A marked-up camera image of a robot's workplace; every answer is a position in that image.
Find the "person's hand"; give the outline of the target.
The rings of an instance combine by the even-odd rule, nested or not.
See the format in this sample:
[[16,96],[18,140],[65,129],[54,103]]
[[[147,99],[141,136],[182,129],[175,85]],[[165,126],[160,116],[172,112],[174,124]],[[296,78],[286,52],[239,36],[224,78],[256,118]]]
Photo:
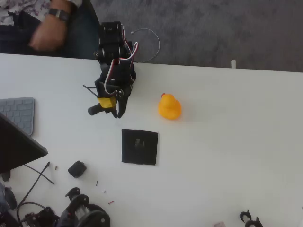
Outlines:
[[53,15],[47,15],[35,30],[29,46],[36,51],[55,51],[64,45],[66,35],[66,22]]

